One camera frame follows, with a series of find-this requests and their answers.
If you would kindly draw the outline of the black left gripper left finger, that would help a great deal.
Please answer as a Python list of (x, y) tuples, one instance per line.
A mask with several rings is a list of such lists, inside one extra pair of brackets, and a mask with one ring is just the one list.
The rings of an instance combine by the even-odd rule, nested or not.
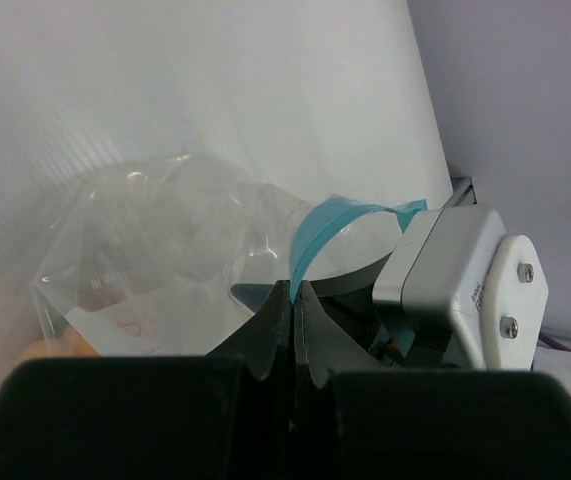
[(289, 285), (204, 356), (59, 358), (0, 388), (0, 479), (283, 479)]

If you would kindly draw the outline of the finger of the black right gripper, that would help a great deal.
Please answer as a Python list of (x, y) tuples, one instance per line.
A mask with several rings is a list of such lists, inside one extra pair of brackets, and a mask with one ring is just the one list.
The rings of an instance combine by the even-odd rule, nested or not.
[(382, 327), (372, 291), (387, 259), (333, 278), (314, 280), (306, 291), (314, 299), (296, 305), (289, 300), (289, 283), (236, 283), (231, 296), (249, 308), (250, 320), (229, 337), (229, 354), (246, 360), (263, 360), (272, 348), (288, 346), (297, 360), (306, 360), (305, 318), (325, 321), (332, 332), (380, 360), (388, 352), (387, 341), (376, 335)]

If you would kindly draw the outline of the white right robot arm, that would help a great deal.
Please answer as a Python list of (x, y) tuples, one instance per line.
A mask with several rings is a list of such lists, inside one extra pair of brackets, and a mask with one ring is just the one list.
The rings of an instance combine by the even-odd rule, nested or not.
[(327, 314), (388, 366), (529, 371), (571, 396), (571, 349), (541, 330), (548, 288), (530, 246), (414, 254), (395, 250), (310, 283)]

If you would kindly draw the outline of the fake orange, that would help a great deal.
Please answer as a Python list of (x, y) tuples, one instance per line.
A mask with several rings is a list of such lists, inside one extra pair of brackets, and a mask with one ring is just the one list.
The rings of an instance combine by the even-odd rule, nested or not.
[(29, 345), (19, 355), (16, 363), (41, 358), (62, 357), (99, 357), (100, 354), (72, 327), (67, 328), (59, 337), (39, 340)]

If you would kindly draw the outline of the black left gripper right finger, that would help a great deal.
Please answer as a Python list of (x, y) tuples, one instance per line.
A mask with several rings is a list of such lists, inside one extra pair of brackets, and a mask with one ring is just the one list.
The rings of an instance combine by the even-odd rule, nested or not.
[(386, 368), (304, 284), (296, 479), (571, 479), (571, 396), (533, 372)]

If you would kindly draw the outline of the clear zip top bag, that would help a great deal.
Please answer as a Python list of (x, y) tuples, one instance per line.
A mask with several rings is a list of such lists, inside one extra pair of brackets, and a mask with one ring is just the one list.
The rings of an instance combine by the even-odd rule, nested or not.
[(44, 336), (72, 327), (103, 357), (207, 354), (250, 318), (234, 284), (289, 278), (311, 210), (201, 155), (94, 171), (31, 283)]

